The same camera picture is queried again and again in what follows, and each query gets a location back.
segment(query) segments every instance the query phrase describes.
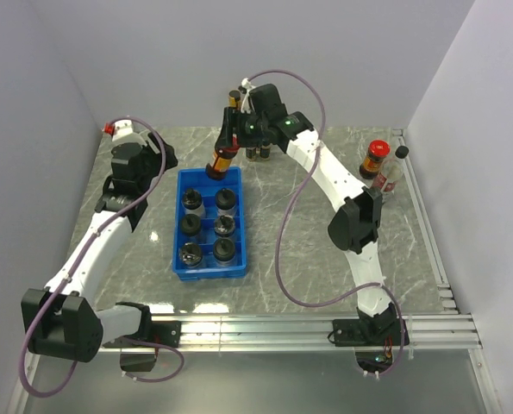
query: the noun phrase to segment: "cable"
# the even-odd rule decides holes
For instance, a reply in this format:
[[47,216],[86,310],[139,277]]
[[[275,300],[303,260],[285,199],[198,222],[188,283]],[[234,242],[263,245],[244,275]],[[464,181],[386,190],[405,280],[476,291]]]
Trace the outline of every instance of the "cable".
[[129,339],[129,338],[126,338],[124,336],[122,337],[122,339],[124,339],[124,340],[126,340],[128,342],[131,342],[134,345],[141,345],[141,346],[149,347],[149,348],[166,349],[168,351],[172,351],[175,355],[177,355],[179,357],[179,367],[173,373],[167,375],[166,377],[154,378],[154,379],[153,378],[142,378],[142,377],[137,377],[137,376],[133,375],[132,373],[124,373],[124,375],[126,375],[128,378],[131,378],[134,381],[146,382],[146,383],[155,383],[155,382],[168,381],[168,380],[171,380],[172,378],[174,378],[176,375],[178,375],[179,372],[182,370],[182,368],[185,365],[185,357],[184,357],[184,355],[181,352],[179,352],[177,349],[175,349],[175,348],[168,347],[167,345],[163,345],[161,343],[137,341],[135,339]]
[[[294,72],[286,71],[283,69],[270,69],[267,71],[258,72],[256,74],[254,74],[253,76],[251,76],[250,78],[248,78],[248,80],[252,81],[253,79],[255,79],[257,77],[259,77],[261,75],[266,75],[268,73],[282,73],[284,75],[291,76],[292,78],[295,78],[295,79],[299,80],[300,82],[302,82],[304,85],[306,85],[308,87],[308,89],[310,89],[311,93],[314,95],[317,102],[319,103],[319,109],[321,110],[321,113],[322,113],[322,122],[317,131],[317,139],[320,141],[323,138],[323,134],[325,133],[325,123],[326,123],[327,118],[325,116],[325,106],[323,105],[323,101],[322,101],[321,97],[319,96],[319,93],[317,93],[316,89],[306,79],[302,78],[301,76],[297,75]],[[334,298],[334,299],[328,300],[326,302],[321,302],[319,304],[309,304],[309,303],[303,302],[302,300],[298,300],[295,297],[293,297],[289,293],[289,291],[287,291],[287,289],[285,287],[285,283],[283,283],[283,280],[281,279],[281,272],[279,270],[279,256],[280,256],[280,252],[281,252],[281,240],[283,239],[283,233],[285,232],[287,222],[292,213],[292,209],[294,208],[294,205],[296,204],[297,199],[300,196],[300,193],[302,192],[304,187],[308,184],[308,182],[310,182],[311,176],[313,175],[313,173],[317,169],[317,166],[319,165],[320,155],[321,155],[321,145],[318,145],[316,148],[316,159],[314,160],[314,164],[311,166],[311,169],[308,171],[308,174],[302,181],[302,184],[298,186],[297,190],[292,195],[291,200],[287,204],[287,208],[283,215],[283,219],[281,220],[281,225],[279,226],[277,241],[275,242],[275,277],[279,284],[279,288],[281,289],[283,294],[292,303],[297,304],[299,306],[306,307],[306,308],[322,308],[324,306],[329,306],[330,304],[336,304],[337,302],[340,302],[342,299],[347,298],[348,296],[353,295],[354,293],[356,293],[362,289],[366,289],[367,287],[381,287],[386,292],[386,294],[390,297],[390,299],[392,300],[392,303],[396,307],[397,316],[400,320],[400,332],[401,332],[401,337],[402,337],[402,341],[400,344],[400,350],[398,351],[397,358],[392,362],[392,365],[381,374],[381,375],[385,375],[386,373],[389,373],[392,370],[392,368],[394,368],[398,364],[398,362],[402,356],[402,351],[404,350],[404,333],[405,333],[404,320],[402,319],[402,310],[400,308],[400,305],[394,298],[394,295],[392,294],[392,292],[386,286],[384,286],[380,283],[376,283],[376,282],[365,283],[364,285],[359,285],[359,286],[354,287],[354,289],[351,289],[348,292],[340,295],[338,298]]]
[[[136,205],[138,205],[143,200],[145,200],[149,196],[149,194],[151,194],[151,192],[153,192],[154,188],[158,185],[158,183],[160,182],[160,179],[164,175],[164,171],[166,169],[166,150],[165,150],[165,147],[164,147],[164,140],[162,139],[162,136],[160,136],[160,134],[151,125],[149,125],[147,122],[143,121],[140,118],[134,117],[134,116],[124,116],[124,117],[116,118],[115,120],[109,122],[109,124],[112,125],[112,124],[114,124],[114,123],[116,123],[118,121],[124,121],[124,120],[128,120],[128,121],[139,123],[140,125],[142,125],[145,128],[147,128],[150,132],[152,132],[153,135],[157,138],[157,142],[158,142],[159,148],[160,148],[160,154],[162,155],[162,163],[160,165],[159,174],[156,176],[156,180],[149,186],[147,191],[145,191],[132,204],[124,207],[123,209],[121,209],[120,211],[115,213],[115,215],[113,215],[109,219],[107,219],[103,224],[101,224],[99,226],[99,228],[97,229],[97,232],[93,233],[87,239],[87,242],[85,243],[85,245],[80,250],[80,252],[78,254],[78,257],[72,263],[70,269],[68,270],[67,277],[63,278],[63,280],[57,286],[55,291],[51,294],[51,296],[49,296],[49,298],[47,299],[46,303],[38,311],[38,313],[34,317],[34,320],[30,324],[30,326],[28,327],[28,329],[26,331],[26,335],[24,336],[24,341],[22,342],[21,353],[20,353],[20,358],[19,358],[19,366],[18,366],[18,376],[19,376],[19,379],[20,379],[24,389],[29,394],[33,395],[34,397],[47,398],[47,397],[52,397],[56,393],[60,392],[66,386],[66,384],[68,384],[68,381],[72,377],[72,374],[74,373],[74,369],[76,368],[76,365],[77,365],[77,362],[74,361],[72,363],[71,367],[70,367],[70,370],[68,371],[68,374],[65,377],[65,380],[59,386],[57,386],[56,388],[54,388],[51,391],[42,392],[42,391],[38,391],[38,390],[36,390],[35,388],[32,387],[32,385],[28,382],[28,378],[27,378],[27,375],[26,375],[26,372],[25,372],[25,366],[24,365],[25,365],[25,359],[26,359],[26,352],[28,351],[28,343],[32,339],[32,335],[34,334],[34,331],[35,331],[36,327],[40,323],[40,320],[43,318],[43,316],[45,315],[47,310],[51,307],[51,305],[53,304],[53,302],[57,298],[57,296],[63,292],[63,290],[65,289],[66,284],[70,283],[74,273],[78,270],[78,267],[80,266],[80,263],[84,259],[86,253],[90,249],[90,247],[93,244],[93,242],[97,239],[97,235],[100,234],[105,228],[107,228],[107,226],[109,226],[109,224],[114,222],[118,217],[124,216],[128,211],[132,210]],[[153,345],[151,345],[151,347],[155,348],[156,345],[158,345],[158,344],[153,344]]]

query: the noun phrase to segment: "bottle label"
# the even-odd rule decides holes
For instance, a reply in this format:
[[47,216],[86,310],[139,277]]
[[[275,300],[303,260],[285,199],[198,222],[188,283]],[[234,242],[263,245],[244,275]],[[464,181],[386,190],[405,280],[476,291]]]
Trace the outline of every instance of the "bottle label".
[[212,163],[212,169],[220,173],[225,173],[229,169],[232,160],[233,159],[226,160],[225,158],[220,157],[216,151],[214,151],[214,162]]
[[363,167],[370,173],[376,173],[380,169],[382,162],[375,162],[369,157],[363,160]]
[[396,181],[392,183],[386,183],[386,177],[379,173],[377,177],[375,177],[375,180],[373,181],[372,187],[378,187],[382,192],[388,192],[394,190],[394,187],[396,186]]

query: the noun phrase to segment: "white wall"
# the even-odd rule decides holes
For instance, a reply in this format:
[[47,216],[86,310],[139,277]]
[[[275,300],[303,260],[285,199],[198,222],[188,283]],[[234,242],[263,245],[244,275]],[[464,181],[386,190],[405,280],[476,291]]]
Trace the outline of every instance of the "white wall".
[[458,303],[513,412],[513,0],[477,0],[409,144]]
[[22,294],[65,258],[99,136],[33,7],[0,0],[0,412],[17,378]]
[[[408,125],[472,0],[32,0],[97,122],[217,125],[227,93],[281,67],[330,125]],[[284,99],[315,123],[302,86]]]

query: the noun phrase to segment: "blue crate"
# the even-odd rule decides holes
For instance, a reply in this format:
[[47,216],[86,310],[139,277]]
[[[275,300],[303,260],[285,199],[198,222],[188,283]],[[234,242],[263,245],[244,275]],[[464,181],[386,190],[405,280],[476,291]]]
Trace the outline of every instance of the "blue crate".
[[[235,258],[237,263],[233,266],[221,267],[216,264],[212,254],[216,235],[214,234],[214,220],[217,217],[215,202],[216,193],[222,188],[229,188],[237,196],[237,212],[235,213]],[[181,197],[185,190],[194,188],[203,196],[206,218],[202,219],[204,244],[200,244],[204,254],[205,267],[190,269],[179,259],[179,248],[188,242],[188,237],[179,231],[179,221],[185,215],[181,204]],[[179,170],[178,191],[176,194],[176,227],[173,237],[172,270],[182,281],[218,278],[242,278],[247,274],[247,244],[245,242],[245,216],[242,201],[241,169],[232,166],[228,175],[221,181],[210,179],[204,168],[189,168]]]

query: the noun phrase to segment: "marble tabletop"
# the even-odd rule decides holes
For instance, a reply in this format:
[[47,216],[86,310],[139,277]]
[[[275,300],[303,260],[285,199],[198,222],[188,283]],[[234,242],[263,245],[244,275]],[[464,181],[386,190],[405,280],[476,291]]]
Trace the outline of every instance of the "marble tabletop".
[[[355,313],[355,298],[312,310],[291,303],[279,290],[273,269],[278,226],[286,205],[305,171],[272,149],[268,161],[248,161],[240,152],[234,165],[242,169],[247,228],[247,276],[181,282],[172,272],[176,184],[179,168],[203,167],[210,160],[218,128],[161,128],[173,145],[179,166],[166,172],[149,197],[149,207],[136,231],[110,263],[96,298],[105,309],[118,301],[150,304],[159,313],[263,314],[345,311]],[[358,176],[358,165],[370,141],[392,141],[389,129],[328,129],[323,140],[337,158]],[[110,139],[98,150],[71,242],[76,247],[89,227],[104,179],[110,172]],[[403,179],[385,203],[379,229],[379,259],[385,283],[403,312],[443,310],[435,276],[417,221],[410,191]],[[334,212],[319,187],[310,182],[294,209],[283,238],[281,270],[287,289],[306,302],[335,298],[353,287],[344,254],[329,240],[327,226]]]

